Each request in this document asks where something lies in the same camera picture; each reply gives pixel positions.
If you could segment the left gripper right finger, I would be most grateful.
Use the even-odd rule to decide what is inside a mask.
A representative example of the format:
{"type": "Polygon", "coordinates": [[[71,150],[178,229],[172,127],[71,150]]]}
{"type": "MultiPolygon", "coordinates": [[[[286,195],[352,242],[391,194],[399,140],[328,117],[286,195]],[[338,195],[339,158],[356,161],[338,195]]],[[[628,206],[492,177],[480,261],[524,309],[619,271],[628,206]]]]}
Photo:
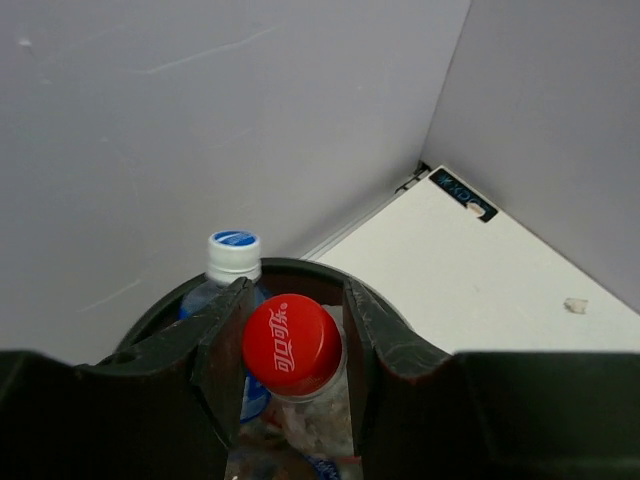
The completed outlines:
{"type": "Polygon", "coordinates": [[[367,479],[635,479],[633,353],[463,352],[343,287],[354,446],[367,479]]]}

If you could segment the dark blue label bottle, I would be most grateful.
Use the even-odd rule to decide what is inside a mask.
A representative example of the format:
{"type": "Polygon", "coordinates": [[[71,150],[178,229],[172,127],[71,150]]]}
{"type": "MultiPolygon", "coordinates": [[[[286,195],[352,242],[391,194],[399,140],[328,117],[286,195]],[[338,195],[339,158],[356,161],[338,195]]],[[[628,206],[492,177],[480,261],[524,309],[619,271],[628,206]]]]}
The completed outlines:
{"type": "MultiPolygon", "coordinates": [[[[245,277],[254,283],[254,306],[266,300],[265,290],[257,283],[262,275],[260,238],[246,230],[213,233],[207,243],[206,280],[187,293],[179,308],[178,319],[186,319],[207,306],[224,287],[245,277]]],[[[271,394],[250,373],[245,376],[240,423],[258,418],[268,407],[271,394]]]]}

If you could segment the crushed light blue label bottle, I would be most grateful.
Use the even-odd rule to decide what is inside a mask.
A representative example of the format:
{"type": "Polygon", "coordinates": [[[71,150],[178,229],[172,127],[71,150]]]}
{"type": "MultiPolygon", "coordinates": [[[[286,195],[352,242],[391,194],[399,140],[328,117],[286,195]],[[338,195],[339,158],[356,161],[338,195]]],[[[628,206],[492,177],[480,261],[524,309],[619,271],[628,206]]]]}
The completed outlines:
{"type": "Polygon", "coordinates": [[[304,455],[290,448],[239,447],[229,453],[225,479],[356,480],[363,473],[358,461],[344,463],[304,455]]]}

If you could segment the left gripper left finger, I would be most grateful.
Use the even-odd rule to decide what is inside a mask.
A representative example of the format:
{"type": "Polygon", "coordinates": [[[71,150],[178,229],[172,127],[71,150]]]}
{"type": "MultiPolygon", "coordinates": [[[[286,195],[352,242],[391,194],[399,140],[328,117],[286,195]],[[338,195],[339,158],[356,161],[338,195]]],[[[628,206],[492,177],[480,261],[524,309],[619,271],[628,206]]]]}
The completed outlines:
{"type": "Polygon", "coordinates": [[[97,365],[1,355],[5,479],[220,479],[239,431],[253,285],[97,365]]]}

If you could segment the small red label bottle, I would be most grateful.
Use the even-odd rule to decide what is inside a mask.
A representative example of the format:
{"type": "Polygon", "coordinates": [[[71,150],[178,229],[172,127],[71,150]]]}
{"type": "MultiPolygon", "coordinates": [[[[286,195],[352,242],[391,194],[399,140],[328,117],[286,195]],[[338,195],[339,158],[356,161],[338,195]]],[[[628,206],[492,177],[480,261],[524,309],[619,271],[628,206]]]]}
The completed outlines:
{"type": "Polygon", "coordinates": [[[292,447],[312,456],[355,454],[341,305],[294,293],[271,297],[245,325],[242,356],[275,398],[277,422],[292,447]]]}

